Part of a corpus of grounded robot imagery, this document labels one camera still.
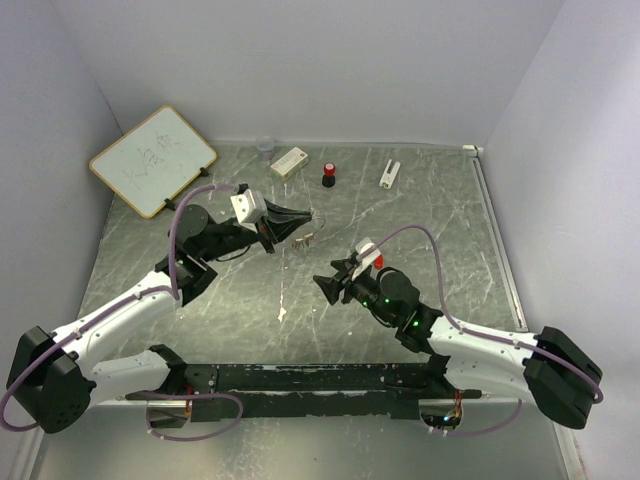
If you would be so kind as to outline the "large metal keyring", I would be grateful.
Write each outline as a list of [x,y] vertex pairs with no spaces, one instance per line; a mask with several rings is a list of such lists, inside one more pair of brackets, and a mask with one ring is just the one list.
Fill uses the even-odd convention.
[[312,210],[311,219],[307,224],[307,226],[309,227],[309,233],[312,235],[317,235],[325,228],[326,222],[326,216],[322,212]]

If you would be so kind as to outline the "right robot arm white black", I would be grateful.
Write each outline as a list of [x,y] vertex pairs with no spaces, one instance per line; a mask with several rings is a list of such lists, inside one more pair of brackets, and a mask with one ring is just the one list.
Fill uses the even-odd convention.
[[424,304],[419,290],[400,270],[373,274],[349,259],[331,263],[335,274],[314,283],[329,304],[358,302],[402,346],[427,353],[439,364],[424,374],[426,390],[443,398],[453,390],[477,390],[535,405],[565,427],[585,427],[602,380],[602,370],[563,331],[505,332],[448,319]]

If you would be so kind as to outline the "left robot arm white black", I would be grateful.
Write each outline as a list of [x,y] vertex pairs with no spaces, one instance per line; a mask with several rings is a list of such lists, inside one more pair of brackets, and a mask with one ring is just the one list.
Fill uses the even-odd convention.
[[234,214],[216,222],[197,204],[177,207],[169,253],[132,288],[96,311],[50,332],[34,327],[19,339],[1,403],[15,399],[34,427],[58,433],[86,410],[119,396],[151,391],[181,395],[186,362],[165,345],[117,360],[107,355],[146,322],[195,300],[214,281],[210,262],[254,244],[268,253],[309,223],[310,211],[291,210],[247,193],[231,198]]

